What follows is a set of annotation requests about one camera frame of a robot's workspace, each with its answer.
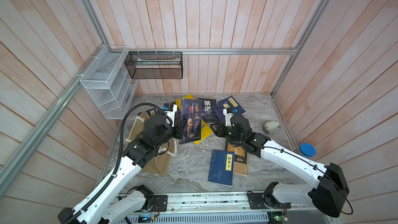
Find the burlap canvas tote bag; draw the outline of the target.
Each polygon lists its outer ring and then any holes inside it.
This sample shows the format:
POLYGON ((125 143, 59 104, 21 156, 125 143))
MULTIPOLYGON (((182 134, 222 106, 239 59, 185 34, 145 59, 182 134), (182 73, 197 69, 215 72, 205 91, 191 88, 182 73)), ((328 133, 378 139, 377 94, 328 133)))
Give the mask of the burlap canvas tote bag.
MULTIPOLYGON (((134 124, 130 129, 130 134, 128 138, 125 139, 125 147, 127 148, 128 144, 132 142, 141 132, 144 131, 145 121, 148 120, 150 115, 147 113, 141 112, 134 120, 134 124)), ((169 148, 163 155, 158 155, 152 158, 144 167, 143 171, 150 172, 158 175, 166 175, 170 161, 172 157, 175 157, 177 154, 176 151, 176 141, 174 139, 170 139, 170 145, 165 144, 162 145, 161 148, 169 148)))

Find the brown gold cover book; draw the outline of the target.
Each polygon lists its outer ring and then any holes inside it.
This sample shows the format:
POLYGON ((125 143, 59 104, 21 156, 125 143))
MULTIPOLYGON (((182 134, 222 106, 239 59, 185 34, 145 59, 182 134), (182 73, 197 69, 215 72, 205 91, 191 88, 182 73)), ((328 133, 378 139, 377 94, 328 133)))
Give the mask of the brown gold cover book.
POLYGON ((237 145, 232 145, 230 143, 230 139, 226 138, 224 144, 224 150, 234 152, 234 174, 247 176, 248 175, 248 152, 245 151, 242 147, 237 145))

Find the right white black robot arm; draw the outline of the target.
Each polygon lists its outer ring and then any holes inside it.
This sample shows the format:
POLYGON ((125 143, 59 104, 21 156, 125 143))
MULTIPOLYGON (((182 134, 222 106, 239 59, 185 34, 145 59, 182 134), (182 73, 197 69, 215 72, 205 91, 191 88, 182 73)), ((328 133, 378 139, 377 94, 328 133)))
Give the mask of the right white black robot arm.
POLYGON ((263 192, 267 208, 285 204, 314 206, 327 216, 337 218, 348 202, 349 188, 343 170, 331 163, 328 166, 314 162, 282 147, 268 136, 254 132, 248 119, 242 115, 227 114, 224 123, 213 123, 211 129, 219 138, 259 158, 269 160, 300 177, 303 185, 285 185, 272 182, 263 192))

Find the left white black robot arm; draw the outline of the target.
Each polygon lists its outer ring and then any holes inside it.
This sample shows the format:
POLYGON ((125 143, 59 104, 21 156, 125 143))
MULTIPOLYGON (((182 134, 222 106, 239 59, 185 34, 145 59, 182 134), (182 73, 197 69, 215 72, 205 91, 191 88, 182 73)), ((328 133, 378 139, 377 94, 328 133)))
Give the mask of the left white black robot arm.
POLYGON ((131 194, 115 202, 119 192, 153 158, 164 154, 161 146, 180 137, 180 124, 175 123, 175 112, 163 111, 144 123, 144 131, 120 147, 114 169, 74 208, 64 208, 58 214, 62 224, 116 224, 131 212, 150 209, 153 192, 146 186, 136 187, 131 194))

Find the yellow cartoon book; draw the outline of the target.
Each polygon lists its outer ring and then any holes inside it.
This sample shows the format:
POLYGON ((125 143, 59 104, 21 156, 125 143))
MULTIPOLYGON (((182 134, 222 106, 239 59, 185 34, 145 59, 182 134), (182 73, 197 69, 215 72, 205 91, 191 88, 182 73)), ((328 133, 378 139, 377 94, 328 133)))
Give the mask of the yellow cartoon book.
POLYGON ((211 128, 207 125, 207 123, 205 121, 202 120, 202 125, 201 125, 201 140, 200 141, 194 141, 194 144, 197 145, 199 144, 201 141, 204 141, 206 138, 208 138, 211 134, 213 133, 213 131, 211 130, 211 128))
POLYGON ((181 109, 181 102, 182 102, 183 99, 193 100, 194 97, 191 94, 189 94, 189 95, 186 95, 186 96, 182 97, 181 99, 176 100, 175 103, 176 103, 176 105, 177 105, 179 110, 181 109))

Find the navy book yellow label middle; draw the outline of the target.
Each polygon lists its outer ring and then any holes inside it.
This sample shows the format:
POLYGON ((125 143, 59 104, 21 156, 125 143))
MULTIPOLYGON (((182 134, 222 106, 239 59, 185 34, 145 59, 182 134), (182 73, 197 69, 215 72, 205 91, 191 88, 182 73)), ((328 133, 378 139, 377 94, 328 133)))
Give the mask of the navy book yellow label middle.
POLYGON ((230 108, 230 105, 228 103, 219 104, 216 105, 215 107, 212 107, 212 111, 218 117, 219 121, 222 123, 226 123, 226 117, 223 113, 223 110, 227 108, 230 108))

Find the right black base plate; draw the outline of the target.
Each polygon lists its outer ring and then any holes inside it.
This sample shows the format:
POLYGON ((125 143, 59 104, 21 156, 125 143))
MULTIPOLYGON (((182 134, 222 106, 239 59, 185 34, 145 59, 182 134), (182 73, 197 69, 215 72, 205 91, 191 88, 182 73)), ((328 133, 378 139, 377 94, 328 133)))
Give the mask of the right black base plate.
POLYGON ((279 203, 273 196, 265 193, 253 193, 248 191, 246 193, 251 209, 290 209, 290 203, 279 203))

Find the navy book far left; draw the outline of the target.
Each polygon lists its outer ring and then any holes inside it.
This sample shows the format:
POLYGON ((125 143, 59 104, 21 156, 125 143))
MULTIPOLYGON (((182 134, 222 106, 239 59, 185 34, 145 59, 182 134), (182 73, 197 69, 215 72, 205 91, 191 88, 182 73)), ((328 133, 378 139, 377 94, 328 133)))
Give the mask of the navy book far left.
POLYGON ((157 108, 152 108, 152 109, 146 110, 146 113, 148 116, 162 115, 162 112, 159 111, 157 108))

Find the yellow cartoon book front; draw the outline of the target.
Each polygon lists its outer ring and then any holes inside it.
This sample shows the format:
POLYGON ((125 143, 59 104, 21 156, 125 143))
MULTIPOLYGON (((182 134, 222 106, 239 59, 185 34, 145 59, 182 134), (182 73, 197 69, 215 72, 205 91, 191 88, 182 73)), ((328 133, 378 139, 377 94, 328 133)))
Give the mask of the yellow cartoon book front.
POLYGON ((204 141, 206 138, 208 138, 211 134, 213 133, 213 131, 211 130, 211 128, 207 125, 207 123, 205 121, 202 120, 202 125, 201 125, 201 140, 200 141, 194 141, 194 144, 197 145, 199 144, 201 141, 204 141))

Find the black wolf title book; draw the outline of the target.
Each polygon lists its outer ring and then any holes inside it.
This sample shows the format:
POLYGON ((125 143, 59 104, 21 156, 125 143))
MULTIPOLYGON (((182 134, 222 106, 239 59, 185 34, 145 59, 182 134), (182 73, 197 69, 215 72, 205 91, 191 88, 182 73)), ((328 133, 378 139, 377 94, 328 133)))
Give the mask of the black wolf title book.
POLYGON ((198 98, 198 100, 202 102, 202 120, 205 121, 205 123, 219 122, 219 118, 213 111, 213 108, 216 106, 217 103, 216 99, 198 98))

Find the blue hanfeizi book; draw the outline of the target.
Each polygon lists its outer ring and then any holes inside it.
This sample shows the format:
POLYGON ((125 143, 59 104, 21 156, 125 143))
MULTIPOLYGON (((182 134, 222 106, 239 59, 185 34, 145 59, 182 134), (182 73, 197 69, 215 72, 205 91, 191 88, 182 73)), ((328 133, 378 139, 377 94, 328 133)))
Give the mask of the blue hanfeizi book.
POLYGON ((235 153, 214 149, 211 155, 208 181, 232 187, 235 153))

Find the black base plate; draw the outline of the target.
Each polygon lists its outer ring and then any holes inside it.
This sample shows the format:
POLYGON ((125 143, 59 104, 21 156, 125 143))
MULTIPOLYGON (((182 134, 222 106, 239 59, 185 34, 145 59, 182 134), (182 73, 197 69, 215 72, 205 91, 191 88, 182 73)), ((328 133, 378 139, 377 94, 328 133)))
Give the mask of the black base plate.
POLYGON ((154 195, 146 199, 142 212, 165 212, 167 210, 168 196, 154 195))
POLYGON ((248 191, 246 193, 251 209, 290 209, 290 203, 279 203, 273 196, 265 193, 253 193, 248 191))

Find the navy book far right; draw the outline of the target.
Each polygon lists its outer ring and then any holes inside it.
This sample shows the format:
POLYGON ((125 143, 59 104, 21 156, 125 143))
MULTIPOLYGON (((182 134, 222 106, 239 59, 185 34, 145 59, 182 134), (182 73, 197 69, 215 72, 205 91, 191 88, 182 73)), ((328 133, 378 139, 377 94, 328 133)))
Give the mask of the navy book far right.
POLYGON ((223 106, 224 108, 233 108, 236 110, 238 114, 245 114, 246 111, 244 108, 238 103, 238 101, 233 97, 229 96, 217 102, 219 105, 223 106))

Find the dark old man book front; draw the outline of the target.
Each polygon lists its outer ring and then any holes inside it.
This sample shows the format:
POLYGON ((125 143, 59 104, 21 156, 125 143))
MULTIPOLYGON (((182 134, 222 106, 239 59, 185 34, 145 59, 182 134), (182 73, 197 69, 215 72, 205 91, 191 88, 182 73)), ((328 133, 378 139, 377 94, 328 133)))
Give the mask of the dark old man book front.
POLYGON ((182 98, 180 106, 181 139, 179 144, 200 142, 202 140, 203 101, 182 98))

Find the yellow cartoon book rear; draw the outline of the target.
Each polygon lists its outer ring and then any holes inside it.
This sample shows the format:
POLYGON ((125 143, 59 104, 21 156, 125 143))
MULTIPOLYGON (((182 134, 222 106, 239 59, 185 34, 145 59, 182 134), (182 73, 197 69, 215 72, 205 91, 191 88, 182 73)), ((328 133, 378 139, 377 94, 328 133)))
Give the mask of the yellow cartoon book rear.
POLYGON ((175 103, 176 103, 176 105, 177 105, 179 110, 181 109, 181 102, 182 102, 183 99, 193 100, 194 97, 191 94, 189 94, 189 95, 186 95, 186 96, 182 97, 181 99, 176 100, 175 103))

